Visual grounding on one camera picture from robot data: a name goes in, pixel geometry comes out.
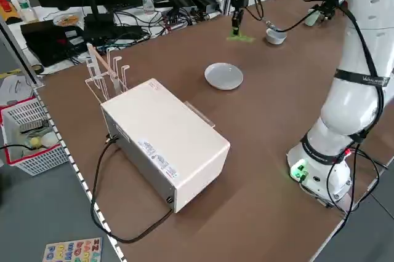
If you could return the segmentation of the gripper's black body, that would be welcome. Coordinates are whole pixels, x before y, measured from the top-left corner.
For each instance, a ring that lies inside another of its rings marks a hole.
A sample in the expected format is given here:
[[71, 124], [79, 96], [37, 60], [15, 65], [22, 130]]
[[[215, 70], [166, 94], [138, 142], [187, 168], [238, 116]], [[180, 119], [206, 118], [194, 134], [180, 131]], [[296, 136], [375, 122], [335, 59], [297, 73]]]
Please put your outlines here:
[[321, 3], [318, 10], [322, 20], [330, 20], [335, 16], [337, 0], [325, 0]]
[[238, 13], [241, 9], [248, 6], [249, 0], [231, 0], [231, 6], [234, 8], [234, 13]]

